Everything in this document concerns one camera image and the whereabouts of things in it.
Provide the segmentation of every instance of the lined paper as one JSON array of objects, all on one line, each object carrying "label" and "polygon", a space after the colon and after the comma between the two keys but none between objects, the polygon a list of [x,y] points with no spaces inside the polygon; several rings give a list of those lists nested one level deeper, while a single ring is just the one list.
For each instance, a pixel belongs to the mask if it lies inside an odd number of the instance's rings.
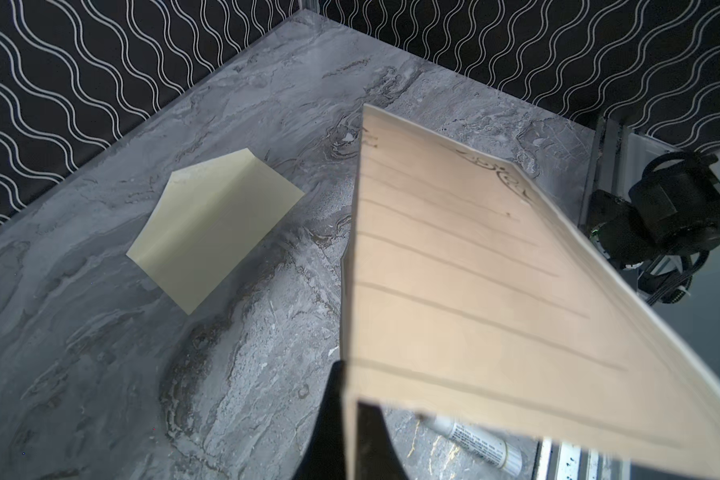
[{"label": "lined paper", "polygon": [[513,164],[366,105],[354,209],[346,405],[720,478],[720,381]]}]

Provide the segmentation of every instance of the gray marble tabletop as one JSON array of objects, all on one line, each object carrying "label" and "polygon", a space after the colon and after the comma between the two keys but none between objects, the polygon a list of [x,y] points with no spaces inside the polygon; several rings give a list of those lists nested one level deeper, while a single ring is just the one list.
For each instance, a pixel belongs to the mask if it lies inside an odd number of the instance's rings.
[{"label": "gray marble tabletop", "polygon": [[[299,12],[0,228],[0,478],[290,477],[338,358],[364,103],[576,215],[591,130]],[[172,170],[246,147],[306,195],[187,316],[125,252]],[[409,412],[388,426],[411,480],[504,478]]]}]

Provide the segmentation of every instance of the beige paper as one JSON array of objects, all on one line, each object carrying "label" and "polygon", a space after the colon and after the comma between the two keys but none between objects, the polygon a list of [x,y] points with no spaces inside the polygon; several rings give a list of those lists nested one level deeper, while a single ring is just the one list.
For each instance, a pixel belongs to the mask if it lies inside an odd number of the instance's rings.
[{"label": "beige paper", "polygon": [[192,313],[303,195],[248,149],[176,170],[127,255]]},{"label": "beige paper", "polygon": [[519,168],[366,106],[358,173],[345,405],[720,478],[720,381]]}]

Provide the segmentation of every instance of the wavy line pattern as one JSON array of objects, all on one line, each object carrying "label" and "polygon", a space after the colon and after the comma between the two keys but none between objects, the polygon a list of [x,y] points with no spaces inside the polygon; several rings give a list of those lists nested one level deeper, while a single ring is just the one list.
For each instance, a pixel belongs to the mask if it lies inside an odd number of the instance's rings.
[{"label": "wavy line pattern", "polygon": [[720,148],[720,0],[363,1],[319,11],[591,128]]},{"label": "wavy line pattern", "polygon": [[0,2],[0,225],[298,8]]}]

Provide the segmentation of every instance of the ruled line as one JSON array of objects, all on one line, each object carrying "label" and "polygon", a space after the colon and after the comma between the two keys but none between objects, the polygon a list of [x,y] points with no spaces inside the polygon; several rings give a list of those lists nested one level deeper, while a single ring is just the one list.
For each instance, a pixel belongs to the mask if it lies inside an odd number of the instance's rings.
[{"label": "ruled line", "polygon": [[430,228],[434,228],[435,230],[441,231],[441,232],[443,232],[444,234],[451,235],[451,236],[453,236],[453,237],[455,237],[455,238],[458,238],[458,239],[460,239],[460,240],[462,240],[462,241],[464,241],[464,242],[467,242],[468,244],[472,244],[472,245],[478,246],[478,247],[482,248],[483,250],[487,250],[487,251],[491,252],[492,254],[497,254],[497,255],[499,255],[499,256],[502,256],[502,257],[506,258],[507,260],[510,260],[510,261],[515,262],[516,264],[521,264],[521,265],[523,265],[523,266],[527,266],[528,268],[531,268],[531,269],[533,269],[533,270],[536,270],[537,272],[541,272],[542,274],[547,274],[547,275],[549,275],[549,276],[554,276],[554,277],[558,277],[558,278],[560,277],[559,275],[553,274],[552,272],[549,272],[549,271],[547,271],[547,270],[545,270],[545,269],[543,269],[543,268],[540,268],[540,267],[538,267],[538,266],[536,266],[536,265],[534,265],[534,264],[528,264],[527,262],[523,262],[522,260],[519,260],[519,259],[517,259],[517,258],[514,258],[514,257],[512,257],[512,256],[509,256],[509,255],[507,255],[507,254],[505,254],[505,253],[503,253],[503,252],[500,252],[499,250],[493,249],[493,248],[491,248],[491,247],[489,247],[489,246],[483,245],[483,244],[481,244],[481,243],[479,243],[479,242],[476,242],[476,241],[474,241],[474,240],[472,240],[472,239],[470,239],[470,238],[467,238],[466,236],[461,236],[461,235],[459,235],[459,234],[455,234],[455,233],[451,232],[450,230],[447,230],[447,229],[443,228],[442,226],[438,226],[438,225],[435,225],[435,224],[431,224],[431,223],[427,222],[426,220],[422,220],[422,219],[417,218],[417,217],[415,217],[415,216],[411,216],[411,215],[409,215],[409,214],[406,214],[405,212],[402,212],[402,211],[400,211],[400,210],[397,210],[397,209],[395,209],[395,208],[392,208],[391,206],[381,204],[381,203],[377,202],[376,200],[371,200],[370,198],[360,198],[359,200],[362,201],[362,202],[367,202],[367,203],[369,203],[369,204],[374,204],[374,205],[376,205],[376,206],[380,206],[381,208],[384,208],[384,209],[386,209],[386,210],[390,210],[391,212],[394,212],[394,213],[396,213],[397,215],[404,216],[405,218],[408,218],[409,220],[412,220],[412,221],[417,222],[417,223],[422,224],[422,225],[429,226]]},{"label": "ruled line", "polygon": [[669,438],[653,436],[648,433],[643,433],[638,430],[633,430],[632,428],[623,428],[623,427],[615,426],[610,423],[602,422],[601,420],[597,420],[595,418],[577,415],[576,413],[567,412],[565,410],[561,410],[559,408],[554,408],[552,406],[547,406],[542,403],[532,402],[525,398],[513,397],[513,396],[510,396],[510,395],[507,395],[504,393],[494,392],[492,390],[480,388],[477,386],[472,386],[467,383],[456,382],[455,380],[451,380],[451,379],[443,379],[441,377],[432,376],[427,373],[416,372],[415,370],[408,370],[408,369],[404,369],[404,368],[401,368],[398,366],[389,365],[384,362],[376,362],[375,360],[368,360],[368,359],[363,359],[363,358],[359,358],[359,357],[351,358],[349,360],[349,364],[364,366],[365,368],[368,368],[371,370],[385,372],[390,375],[394,375],[394,376],[402,377],[402,378],[406,378],[406,379],[417,380],[420,382],[428,383],[430,385],[435,385],[435,386],[440,386],[440,387],[443,387],[446,389],[455,390],[457,392],[463,392],[463,393],[468,393],[471,395],[480,396],[483,398],[489,398],[491,400],[496,400],[498,402],[506,403],[508,405],[526,408],[527,410],[535,410],[536,412],[545,413],[547,415],[556,416],[558,418],[565,418],[566,420],[576,422],[583,426],[607,430],[609,432],[613,432],[613,433],[616,433],[618,435],[622,435],[625,437],[636,438],[636,439],[642,440],[644,442],[653,443],[654,445],[665,446],[665,447],[669,447],[669,448],[684,449],[683,444],[676,442]]},{"label": "ruled line", "polygon": [[493,210],[492,208],[489,208],[488,206],[479,204],[478,202],[472,201],[472,200],[467,199],[467,198],[459,197],[458,195],[456,195],[455,193],[451,192],[451,191],[448,190],[447,188],[438,187],[437,185],[430,184],[430,183],[427,182],[426,180],[422,180],[421,178],[415,177],[415,176],[411,175],[410,173],[408,173],[408,172],[406,172],[406,171],[398,170],[397,168],[390,167],[389,165],[383,164],[382,162],[380,162],[380,161],[378,161],[378,160],[376,160],[376,159],[369,158],[368,156],[365,156],[363,159],[364,159],[364,160],[371,161],[371,162],[373,162],[373,163],[375,163],[375,164],[377,164],[377,165],[380,165],[381,167],[389,168],[390,170],[393,170],[393,171],[399,173],[400,175],[404,175],[404,176],[406,176],[406,177],[408,177],[408,178],[410,178],[410,179],[412,179],[412,180],[414,180],[414,181],[419,182],[419,183],[422,184],[422,185],[426,185],[427,187],[432,188],[432,190],[440,191],[440,192],[442,192],[442,193],[444,193],[444,194],[450,195],[450,196],[453,197],[453,198],[457,198],[457,199],[461,200],[462,202],[465,202],[465,203],[467,203],[467,204],[476,206],[477,208],[482,208],[483,210],[487,210],[487,211],[491,212],[492,214],[496,214],[496,215],[498,215],[498,216],[501,216],[501,217],[503,217],[503,218],[506,218],[506,219],[509,219],[509,220],[512,220],[512,221],[515,221],[515,222],[519,222],[519,221],[520,221],[519,219],[514,218],[513,216],[507,216],[506,213],[503,213],[503,214],[502,214],[501,212],[496,211],[496,210]]},{"label": "ruled line", "polygon": [[545,299],[545,298],[543,298],[543,297],[541,297],[541,296],[535,295],[535,294],[533,294],[533,293],[531,293],[531,292],[527,292],[527,291],[525,291],[525,290],[522,290],[522,289],[520,289],[520,288],[517,288],[516,286],[512,286],[512,285],[510,285],[509,283],[504,283],[504,282],[502,282],[501,280],[496,280],[495,278],[492,278],[492,277],[490,277],[490,276],[481,274],[480,272],[476,272],[476,271],[474,271],[474,270],[470,270],[469,268],[467,268],[467,267],[465,267],[465,266],[461,266],[461,265],[459,265],[459,264],[454,264],[453,262],[450,262],[450,261],[448,261],[448,260],[444,260],[444,259],[442,259],[442,258],[440,258],[440,257],[438,257],[438,256],[434,256],[434,255],[428,254],[428,253],[426,253],[426,252],[423,252],[423,251],[421,251],[421,250],[415,249],[415,248],[413,248],[413,247],[410,246],[410,245],[400,244],[399,242],[395,242],[394,240],[390,240],[389,238],[386,238],[386,237],[384,237],[384,236],[379,236],[379,235],[376,235],[376,234],[371,234],[371,233],[369,233],[369,232],[362,232],[362,231],[360,231],[360,230],[358,230],[357,235],[367,236],[367,237],[373,238],[373,239],[375,239],[375,240],[378,240],[378,241],[380,241],[380,242],[384,242],[385,244],[393,245],[393,246],[396,246],[397,248],[401,248],[401,249],[403,249],[403,250],[407,250],[407,251],[409,251],[409,252],[413,252],[414,254],[418,254],[418,255],[424,256],[424,257],[429,258],[430,260],[433,260],[433,261],[438,262],[438,263],[440,263],[440,264],[450,266],[451,268],[455,268],[456,270],[461,270],[461,271],[466,272],[466,273],[468,273],[468,274],[475,275],[475,276],[477,276],[477,277],[480,277],[480,278],[483,279],[483,280],[487,280],[487,281],[489,281],[489,282],[491,282],[491,283],[495,283],[495,284],[500,285],[500,286],[502,286],[502,287],[504,287],[504,288],[506,288],[506,289],[512,290],[513,292],[517,292],[517,293],[521,293],[521,294],[523,294],[523,295],[529,296],[530,298],[532,298],[532,299],[534,299],[534,300],[536,300],[536,301],[538,301],[538,302],[546,303],[546,304],[549,305],[549,306],[553,306],[553,307],[558,308],[558,309],[560,309],[560,310],[565,310],[565,311],[568,312],[568,313],[573,313],[574,315],[580,316],[580,317],[585,318],[585,319],[587,319],[587,320],[589,319],[589,317],[588,317],[586,314],[582,313],[582,312],[577,312],[576,310],[570,309],[570,308],[568,308],[568,307],[565,306],[565,305],[560,305],[559,303],[555,303],[555,302],[553,302],[553,301],[551,301],[551,300],[547,300],[547,299]]},{"label": "ruled line", "polygon": [[498,228],[496,228],[496,227],[494,227],[494,226],[486,225],[486,224],[480,222],[480,220],[477,220],[477,219],[475,219],[475,218],[472,218],[471,216],[462,214],[462,213],[461,213],[460,211],[458,211],[458,210],[452,210],[452,209],[448,208],[447,206],[443,206],[443,205],[440,205],[440,204],[437,203],[437,202],[433,202],[433,201],[430,200],[429,198],[421,197],[421,196],[419,196],[419,195],[413,194],[413,193],[411,193],[411,192],[409,192],[409,191],[406,191],[406,190],[401,189],[401,187],[398,187],[397,185],[390,184],[389,182],[386,182],[386,181],[384,181],[384,180],[380,180],[379,178],[372,177],[371,175],[368,175],[368,174],[360,174],[360,177],[365,177],[365,178],[368,178],[368,179],[370,179],[370,180],[373,180],[374,182],[379,182],[380,184],[382,184],[382,185],[384,185],[384,186],[386,186],[386,187],[390,187],[390,188],[394,189],[394,191],[399,192],[399,193],[401,193],[401,194],[406,194],[406,195],[408,195],[408,196],[410,196],[410,197],[418,198],[418,199],[420,199],[420,200],[423,201],[423,202],[426,202],[426,203],[428,203],[428,204],[430,204],[430,205],[436,206],[437,208],[440,208],[440,209],[442,209],[442,210],[445,210],[445,211],[447,211],[447,212],[450,212],[450,213],[452,213],[452,214],[454,214],[454,215],[460,216],[460,217],[464,218],[465,220],[469,220],[470,222],[472,222],[472,223],[474,223],[474,224],[477,224],[477,225],[480,225],[480,226],[482,226],[483,228],[488,229],[488,230],[490,230],[490,231],[492,231],[492,232],[496,232],[497,234],[506,235],[506,236],[508,236],[509,238],[515,239],[515,240],[517,240],[517,241],[519,241],[519,242],[524,242],[524,243],[526,243],[526,244],[528,244],[528,245],[531,245],[531,246],[536,246],[536,247],[539,246],[538,244],[535,244],[534,242],[531,242],[530,240],[526,240],[526,239],[523,238],[522,236],[517,236],[517,235],[514,235],[514,234],[510,234],[509,232],[505,232],[505,231],[500,230],[500,229],[498,229]]},{"label": "ruled line", "polygon": [[507,333],[511,333],[513,335],[523,337],[526,340],[532,340],[534,342],[538,342],[543,345],[546,345],[550,348],[569,353],[569,354],[576,356],[582,360],[587,360],[589,362],[596,363],[597,365],[604,366],[605,368],[608,368],[608,369],[618,370],[621,372],[628,371],[625,367],[618,365],[616,363],[612,363],[607,360],[598,359],[595,356],[591,356],[586,353],[580,352],[576,349],[572,349],[569,346],[563,345],[561,343],[553,342],[553,341],[547,340],[541,336],[534,335],[533,333],[524,332],[522,330],[512,328],[511,326],[507,326],[503,323],[495,322],[493,320],[489,320],[489,319],[483,318],[481,316],[473,315],[470,312],[464,312],[463,310],[459,310],[459,309],[456,309],[456,308],[453,308],[450,306],[442,305],[441,303],[433,302],[431,300],[426,300],[419,296],[410,295],[408,293],[401,292],[399,290],[394,290],[394,289],[388,288],[384,285],[379,285],[377,283],[363,282],[363,281],[357,280],[357,281],[355,281],[355,285],[363,286],[363,287],[369,288],[371,290],[376,290],[376,291],[379,291],[382,293],[387,293],[389,295],[396,296],[396,297],[402,298],[404,300],[408,300],[411,302],[419,303],[421,305],[429,306],[430,308],[440,310],[442,312],[451,313],[451,315],[460,316],[461,318],[466,319],[466,320],[471,320],[473,322],[477,322],[477,323],[480,323],[483,325],[492,326],[494,328],[503,330]]}]

